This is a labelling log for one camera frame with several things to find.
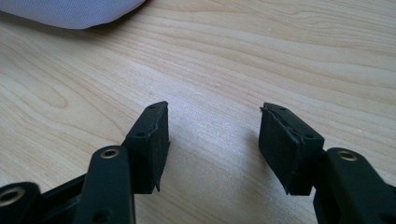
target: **light wood surface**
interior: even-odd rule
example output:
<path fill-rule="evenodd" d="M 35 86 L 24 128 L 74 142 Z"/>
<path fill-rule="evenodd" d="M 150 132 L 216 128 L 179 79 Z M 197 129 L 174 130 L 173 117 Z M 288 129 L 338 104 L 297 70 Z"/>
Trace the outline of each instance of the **light wood surface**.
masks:
<path fill-rule="evenodd" d="M 169 103 L 162 190 L 138 223 L 316 223 L 258 148 L 264 102 L 396 185 L 396 2 L 150 0 L 84 31 L 0 13 L 0 186 L 85 173 Z"/>

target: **table surface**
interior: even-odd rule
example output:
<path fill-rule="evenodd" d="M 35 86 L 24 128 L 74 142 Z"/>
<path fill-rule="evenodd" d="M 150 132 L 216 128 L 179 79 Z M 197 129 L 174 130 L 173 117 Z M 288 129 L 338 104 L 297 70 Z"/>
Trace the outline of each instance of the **table surface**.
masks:
<path fill-rule="evenodd" d="M 45 192 L 169 103 L 161 192 L 138 223 L 315 223 L 258 147 L 264 102 L 365 156 L 396 185 L 394 1 L 150 0 L 65 30 L 0 13 L 0 186 Z"/>

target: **metal grommet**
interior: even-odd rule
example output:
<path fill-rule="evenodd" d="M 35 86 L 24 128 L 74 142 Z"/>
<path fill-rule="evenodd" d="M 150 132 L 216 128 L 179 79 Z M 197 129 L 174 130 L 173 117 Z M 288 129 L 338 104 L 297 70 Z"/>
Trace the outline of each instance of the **metal grommet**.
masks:
<path fill-rule="evenodd" d="M 355 154 L 347 151 L 338 151 L 337 154 L 341 157 L 341 159 L 346 161 L 356 161 L 358 159 Z"/>
<path fill-rule="evenodd" d="M 8 189 L 8 190 L 0 193 L 0 207 L 4 207 L 9 204 L 15 203 L 17 200 L 19 200 L 23 196 L 24 193 L 25 193 L 25 190 L 20 187 Z"/>
<path fill-rule="evenodd" d="M 100 154 L 100 156 L 101 156 L 103 159 L 111 159 L 111 158 L 113 158 L 113 157 L 118 156 L 119 154 L 120 154 L 120 151 L 119 151 L 118 149 L 116 149 L 116 148 L 111 148 L 111 149 L 108 149 L 108 150 L 102 152 L 102 153 Z"/>

